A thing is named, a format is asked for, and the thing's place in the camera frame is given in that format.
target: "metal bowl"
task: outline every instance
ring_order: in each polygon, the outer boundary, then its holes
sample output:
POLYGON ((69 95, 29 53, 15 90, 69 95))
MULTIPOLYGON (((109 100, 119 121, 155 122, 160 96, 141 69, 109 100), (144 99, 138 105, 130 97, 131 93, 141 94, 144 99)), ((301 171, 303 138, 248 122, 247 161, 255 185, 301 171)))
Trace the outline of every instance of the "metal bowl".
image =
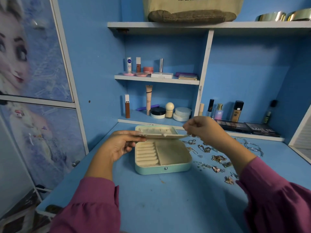
POLYGON ((286 13, 283 11, 272 12, 257 16, 255 21, 285 21, 286 13))
POLYGON ((290 13, 287 17, 287 21, 311 21, 311 8, 290 13))

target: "magenta long sleeve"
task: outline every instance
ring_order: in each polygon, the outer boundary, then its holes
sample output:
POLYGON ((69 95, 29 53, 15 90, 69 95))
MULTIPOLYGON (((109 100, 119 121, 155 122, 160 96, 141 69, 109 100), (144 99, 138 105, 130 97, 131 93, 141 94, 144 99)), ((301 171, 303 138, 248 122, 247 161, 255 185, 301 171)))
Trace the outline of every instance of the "magenta long sleeve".
POLYGON ((104 178, 85 177, 49 232, 119 233, 120 218, 119 186, 104 178))
MULTIPOLYGON (((243 169, 237 183, 248 196, 245 218, 253 233, 311 233, 311 191, 285 180, 260 158, 243 169)), ((118 194, 110 180, 82 179, 50 233, 119 232, 118 194)))
POLYGON ((258 157, 237 183, 248 196, 245 218, 252 232, 311 232, 310 190, 287 181, 258 157))

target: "blue desk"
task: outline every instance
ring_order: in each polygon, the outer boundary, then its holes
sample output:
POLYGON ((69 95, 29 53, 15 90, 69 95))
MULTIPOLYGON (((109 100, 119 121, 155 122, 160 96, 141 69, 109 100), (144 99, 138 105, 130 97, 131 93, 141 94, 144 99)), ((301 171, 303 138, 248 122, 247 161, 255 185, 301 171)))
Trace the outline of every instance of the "blue desk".
MULTIPOLYGON (((83 178, 93 155, 100 145, 116 130, 134 130, 135 125, 118 123, 107 136, 69 173, 55 190, 37 207, 42 212, 50 204, 65 207, 83 178)), ((311 166, 286 144, 278 141, 246 139, 259 145, 262 158, 277 173, 291 182, 311 189, 311 166)), ((203 158, 191 152, 193 160, 217 165, 211 156, 219 154, 201 152, 203 158)), ((197 168, 187 172, 142 176, 135 172, 134 153, 121 157, 114 164, 114 182, 120 185, 121 230, 133 233, 153 232, 248 232, 243 211, 247 196, 237 185, 224 182, 225 173, 197 168)))

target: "elsa poster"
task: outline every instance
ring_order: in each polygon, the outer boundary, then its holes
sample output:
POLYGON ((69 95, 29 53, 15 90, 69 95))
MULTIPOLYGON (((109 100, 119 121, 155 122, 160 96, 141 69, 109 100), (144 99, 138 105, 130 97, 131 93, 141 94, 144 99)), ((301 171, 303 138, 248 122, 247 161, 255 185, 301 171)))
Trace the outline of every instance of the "elsa poster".
MULTIPOLYGON (((0 0, 0 93, 72 102, 49 0, 0 0)), ((0 109, 36 185, 53 189, 85 156, 75 110, 0 109)))

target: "mint green jewelry box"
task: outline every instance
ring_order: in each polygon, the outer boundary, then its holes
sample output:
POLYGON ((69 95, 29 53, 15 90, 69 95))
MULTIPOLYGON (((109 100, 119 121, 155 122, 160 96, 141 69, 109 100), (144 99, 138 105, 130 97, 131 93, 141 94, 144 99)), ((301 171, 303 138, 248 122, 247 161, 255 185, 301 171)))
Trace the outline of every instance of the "mint green jewelry box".
POLYGON ((185 144, 179 140, 187 135, 178 135, 172 126, 137 126, 147 138, 135 146, 135 170, 139 174, 159 174, 187 171, 192 156, 185 144))

